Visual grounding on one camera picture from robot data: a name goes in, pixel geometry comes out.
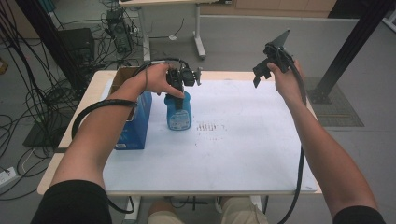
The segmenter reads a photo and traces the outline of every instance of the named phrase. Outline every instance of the person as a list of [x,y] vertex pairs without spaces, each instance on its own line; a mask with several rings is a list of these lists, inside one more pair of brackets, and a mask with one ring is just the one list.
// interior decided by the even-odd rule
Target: person
[[[268,63],[276,89],[283,97],[301,139],[308,164],[317,179],[333,223],[385,223],[375,197],[355,162],[320,126],[306,108],[296,78]],[[169,65],[156,64],[125,83],[107,99],[136,101],[146,90],[184,94],[166,82]],[[60,162],[32,223],[111,223],[103,170],[118,141],[131,108],[105,106],[91,112]],[[267,223],[265,215],[248,198],[222,197],[222,223]],[[148,211],[148,223],[183,223],[171,204],[158,201]]]

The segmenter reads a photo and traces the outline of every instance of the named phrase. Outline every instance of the black sleeve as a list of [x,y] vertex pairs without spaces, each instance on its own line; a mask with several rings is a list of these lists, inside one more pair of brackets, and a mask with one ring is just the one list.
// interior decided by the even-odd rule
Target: black sleeve
[[339,211],[333,224],[385,224],[377,210],[366,206],[351,206]]
[[85,180],[53,185],[44,194],[31,223],[111,223],[106,192]]

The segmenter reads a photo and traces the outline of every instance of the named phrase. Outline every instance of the hand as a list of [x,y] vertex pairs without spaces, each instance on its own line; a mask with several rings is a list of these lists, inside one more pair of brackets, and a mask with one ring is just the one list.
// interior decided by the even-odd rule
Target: hand
[[[294,61],[294,65],[296,66],[297,70],[300,72],[300,75],[304,80],[305,75],[297,60]],[[267,66],[274,73],[276,90],[283,97],[285,102],[301,102],[302,96],[300,93],[298,82],[293,72],[289,69],[286,73],[282,73],[280,68],[277,67],[274,63],[268,63]]]
[[137,77],[143,77],[146,80],[146,91],[157,92],[159,95],[161,92],[166,92],[178,98],[184,98],[183,92],[173,88],[166,81],[166,72],[171,67],[169,63],[154,64],[137,74]]

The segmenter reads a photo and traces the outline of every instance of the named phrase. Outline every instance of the cabinet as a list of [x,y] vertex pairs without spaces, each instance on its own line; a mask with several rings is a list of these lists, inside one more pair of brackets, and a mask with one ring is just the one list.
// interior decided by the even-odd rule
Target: cabinet
[[233,0],[203,5],[201,14],[327,18],[336,0]]

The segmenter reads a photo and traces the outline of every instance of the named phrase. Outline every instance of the forearm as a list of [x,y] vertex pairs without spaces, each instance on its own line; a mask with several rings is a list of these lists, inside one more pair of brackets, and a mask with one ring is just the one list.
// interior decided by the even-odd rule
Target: forearm
[[[130,78],[107,99],[136,102],[137,97],[145,88],[145,82],[146,80],[142,77]],[[120,137],[122,127],[131,110],[131,107],[121,105],[104,106],[93,110],[80,125],[51,185],[66,179],[85,179],[99,183],[103,187],[104,183],[100,174]],[[76,170],[84,171],[76,175]]]
[[288,103],[308,164],[322,188],[332,216],[346,205],[376,208],[359,168],[301,103]]

